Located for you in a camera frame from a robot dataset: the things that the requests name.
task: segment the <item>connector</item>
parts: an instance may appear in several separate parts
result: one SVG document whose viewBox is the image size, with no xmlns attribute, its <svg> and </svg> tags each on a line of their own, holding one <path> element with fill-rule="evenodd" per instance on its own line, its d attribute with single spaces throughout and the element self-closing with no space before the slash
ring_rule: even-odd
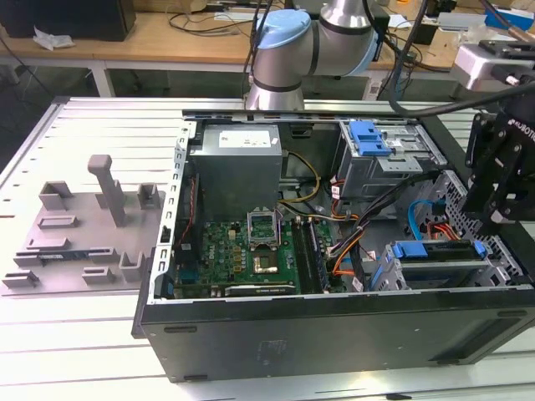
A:
<svg viewBox="0 0 535 401">
<path fill-rule="evenodd" d="M 443 216 L 446 214 L 446 201 L 439 199 L 436 202 L 433 202 L 431 205 L 431 213 L 433 216 Z"/>
</svg>

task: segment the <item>metal frame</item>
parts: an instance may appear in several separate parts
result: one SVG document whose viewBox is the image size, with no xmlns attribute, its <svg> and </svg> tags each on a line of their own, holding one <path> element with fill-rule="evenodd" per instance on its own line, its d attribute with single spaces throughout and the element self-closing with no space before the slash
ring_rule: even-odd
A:
<svg viewBox="0 0 535 401">
<path fill-rule="evenodd" d="M 167 61 L 142 61 L 142 60 L 106 60 L 106 59 L 83 59 L 83 58 L 39 58 L 21 57 L 28 66 L 70 67 L 78 69 L 90 69 L 99 91 L 100 97 L 115 97 L 115 91 L 110 79 L 111 69 L 154 69 L 158 71 L 207 71 L 218 73 L 241 73 L 243 64 L 227 63 L 179 63 Z M 11 56 L 0 56 L 0 67 L 17 66 L 18 61 Z M 387 69 L 370 69 L 353 75 L 367 78 L 366 87 L 362 100 L 377 100 L 380 87 L 390 71 Z M 431 71 L 416 71 L 411 75 L 412 79 L 438 79 L 455 81 L 449 74 L 433 73 Z"/>
</svg>

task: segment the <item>computer case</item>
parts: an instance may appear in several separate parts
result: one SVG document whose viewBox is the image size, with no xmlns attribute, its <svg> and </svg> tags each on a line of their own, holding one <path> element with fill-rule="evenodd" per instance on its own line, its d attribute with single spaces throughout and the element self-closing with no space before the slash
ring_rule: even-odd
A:
<svg viewBox="0 0 535 401">
<path fill-rule="evenodd" d="M 0 23 L 12 38 L 31 38 L 33 27 L 53 35 L 120 42 L 134 27 L 133 0 L 4 0 Z"/>
</svg>

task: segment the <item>yellow wire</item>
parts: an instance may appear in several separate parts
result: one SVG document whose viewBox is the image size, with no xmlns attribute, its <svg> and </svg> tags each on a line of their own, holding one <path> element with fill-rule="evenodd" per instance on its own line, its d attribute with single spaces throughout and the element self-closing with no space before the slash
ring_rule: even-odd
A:
<svg viewBox="0 0 535 401">
<path fill-rule="evenodd" d="M 279 202 L 281 205 L 283 205 L 288 211 L 290 211 L 291 213 L 293 213 L 294 215 L 297 215 L 297 213 L 295 211 L 293 211 L 292 209 L 290 209 L 287 205 L 284 205 L 283 202 Z M 344 217 L 329 217 L 329 216 L 322 216 L 322 215 L 307 215 L 305 213 L 303 213 L 302 215 L 298 215 L 298 216 L 302 216 L 302 217 L 315 217 L 317 219 L 323 219 L 323 220 L 329 220 L 329 221 L 344 221 L 345 219 L 345 216 Z"/>
<path fill-rule="evenodd" d="M 296 202 L 307 201 L 310 198 L 314 197 L 318 193 L 318 191 L 319 191 L 319 182 L 321 181 L 321 178 L 319 177 L 318 172 L 312 167 L 312 165 L 310 163 L 308 163 L 305 160 L 305 158 L 302 157 L 300 154 L 295 153 L 295 152 L 291 152 L 291 151 L 289 151 L 288 154 L 289 155 L 294 155 L 295 157 L 300 159 L 314 173 L 314 176 L 316 177 L 316 186 L 314 187 L 314 189 L 313 189 L 313 191 L 312 191 L 312 193 L 310 195 L 301 196 L 300 198 L 283 199 L 283 200 L 280 200 L 279 202 L 284 204 L 284 203 L 296 203 Z"/>
</svg>

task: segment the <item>label sticker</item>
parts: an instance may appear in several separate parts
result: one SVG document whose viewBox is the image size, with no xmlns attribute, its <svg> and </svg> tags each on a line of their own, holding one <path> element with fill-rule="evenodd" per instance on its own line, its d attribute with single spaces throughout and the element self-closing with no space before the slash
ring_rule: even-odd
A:
<svg viewBox="0 0 535 401">
<path fill-rule="evenodd" d="M 357 277 L 353 277 L 352 284 L 356 292 L 362 292 L 364 290 L 364 286 L 362 285 L 362 282 L 360 282 Z"/>
<path fill-rule="evenodd" d="M 376 261 L 377 260 L 377 256 L 375 256 L 375 251 L 365 252 L 360 260 L 361 261 Z"/>
<path fill-rule="evenodd" d="M 222 131 L 220 148 L 271 148 L 269 131 Z"/>
<path fill-rule="evenodd" d="M 385 143 L 390 148 L 400 148 L 401 146 L 403 146 L 401 140 L 385 140 Z"/>
<path fill-rule="evenodd" d="M 39 255 L 41 259 L 63 259 L 63 255 Z"/>
<path fill-rule="evenodd" d="M 340 187 L 333 185 L 331 186 L 331 192 L 333 193 L 333 199 L 340 199 Z"/>
</svg>

